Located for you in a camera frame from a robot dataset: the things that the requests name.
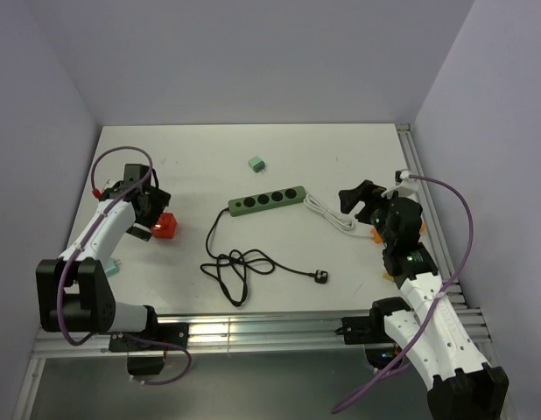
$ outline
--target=power socket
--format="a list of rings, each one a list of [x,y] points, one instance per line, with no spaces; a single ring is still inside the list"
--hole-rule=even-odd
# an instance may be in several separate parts
[[[289,206],[304,201],[306,189],[303,186],[294,186],[284,190],[264,192],[262,194],[231,199],[228,201],[229,214],[232,217],[242,216],[272,208]]]

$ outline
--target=green cube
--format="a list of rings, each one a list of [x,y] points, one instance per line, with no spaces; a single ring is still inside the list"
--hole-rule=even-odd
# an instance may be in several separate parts
[[[264,169],[264,161],[259,156],[252,157],[248,161],[248,164],[249,168],[251,168],[255,172],[259,172]]]

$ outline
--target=lavender wall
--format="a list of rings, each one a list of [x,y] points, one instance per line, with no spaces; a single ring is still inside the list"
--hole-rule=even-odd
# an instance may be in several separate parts
[[[0,0],[0,419],[39,325],[35,267],[65,244],[96,137],[25,3]]]
[[[104,125],[413,121],[473,0],[26,0]]]
[[[477,0],[418,115],[425,170],[470,200],[462,282],[488,321],[522,420],[541,419],[541,0]],[[454,258],[458,201],[435,191]]]

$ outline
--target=red block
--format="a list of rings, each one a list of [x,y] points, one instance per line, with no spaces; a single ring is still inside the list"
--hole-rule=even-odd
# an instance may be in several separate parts
[[[158,239],[172,239],[176,230],[177,219],[173,213],[162,213],[158,222],[150,229],[152,236]]]

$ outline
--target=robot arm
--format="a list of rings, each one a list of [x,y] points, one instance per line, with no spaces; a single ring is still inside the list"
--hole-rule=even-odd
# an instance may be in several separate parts
[[[402,197],[417,191],[405,171],[396,174],[390,190],[366,180],[354,190],[339,192],[341,211],[348,214],[363,201],[359,222],[374,226],[383,241],[383,264],[402,297],[373,303],[372,329],[407,347],[426,325],[407,353],[428,389],[434,420],[494,420],[502,411],[508,377],[491,367],[467,335],[449,298],[432,257],[420,243],[419,203]],[[433,302],[437,306],[428,316]]]
[[[127,164],[122,181],[105,190],[99,198],[94,217],[78,239],[55,260],[43,260],[37,267],[37,286],[41,325],[48,332],[60,330],[56,297],[60,273],[67,260],[80,246],[84,236],[93,229],[98,216],[117,197],[125,194],[136,179],[148,171],[142,164]],[[64,291],[63,315],[69,332],[109,333],[129,332],[155,336],[157,315],[150,306],[124,304],[115,301],[109,282],[103,271],[113,250],[125,233],[141,239],[150,239],[151,234],[135,225],[151,228],[171,195],[150,185],[150,180],[133,193],[125,195],[116,203],[93,231],[88,245],[78,254],[70,266],[65,286],[78,284],[77,292]]]

